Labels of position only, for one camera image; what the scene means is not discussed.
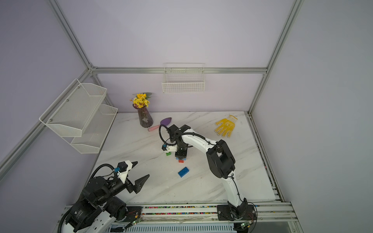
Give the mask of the dark blue long lego brick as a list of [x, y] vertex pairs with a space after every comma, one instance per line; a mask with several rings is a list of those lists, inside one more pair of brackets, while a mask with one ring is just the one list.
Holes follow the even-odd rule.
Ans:
[[187, 167], [184, 167], [178, 172], [178, 175], [180, 178], [183, 178], [185, 175], [189, 173], [189, 169]]

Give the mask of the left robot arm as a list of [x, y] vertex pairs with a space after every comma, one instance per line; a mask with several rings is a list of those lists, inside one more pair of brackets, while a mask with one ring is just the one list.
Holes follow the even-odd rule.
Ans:
[[104, 233], [115, 222], [124, 222], [125, 231], [138, 224], [142, 207], [128, 207], [117, 195], [123, 190], [138, 194], [149, 175], [132, 183], [128, 173], [137, 161], [123, 161], [116, 167], [99, 165], [90, 176], [76, 203], [61, 217], [59, 233]]

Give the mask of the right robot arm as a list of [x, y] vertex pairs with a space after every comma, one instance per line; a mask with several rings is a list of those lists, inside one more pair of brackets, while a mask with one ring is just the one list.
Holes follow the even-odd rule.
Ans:
[[210, 171], [222, 181], [227, 194], [227, 204], [217, 206], [218, 220], [243, 220], [250, 224], [257, 221], [256, 206], [241, 197], [240, 189], [235, 176], [235, 158], [224, 140], [214, 141], [208, 139], [189, 126], [165, 127], [169, 134], [169, 142], [160, 137], [164, 143], [162, 149], [165, 153], [175, 153], [175, 158], [182, 161], [187, 157], [188, 148], [193, 147], [207, 157]]

